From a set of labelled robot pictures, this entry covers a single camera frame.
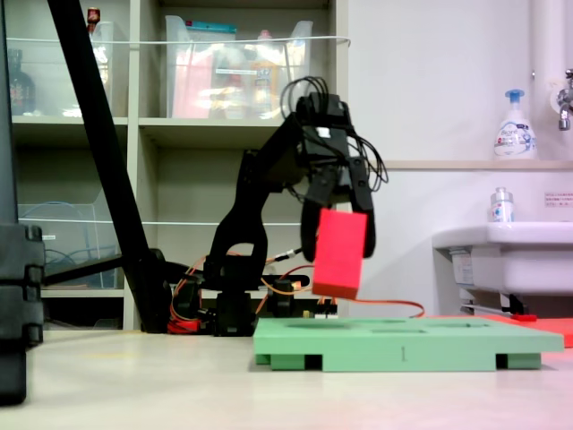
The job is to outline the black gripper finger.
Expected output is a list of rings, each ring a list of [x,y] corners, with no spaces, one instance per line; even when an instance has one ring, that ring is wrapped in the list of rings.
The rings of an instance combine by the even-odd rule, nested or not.
[[[307,262],[313,262],[316,253],[317,229],[323,208],[331,206],[330,197],[338,182],[338,168],[318,168],[309,178],[301,216],[301,247]]]
[[[365,160],[360,157],[349,158],[348,171],[352,188],[350,202],[353,212],[360,212],[366,216],[363,257],[370,258],[376,246],[376,229],[372,192],[368,184]]]

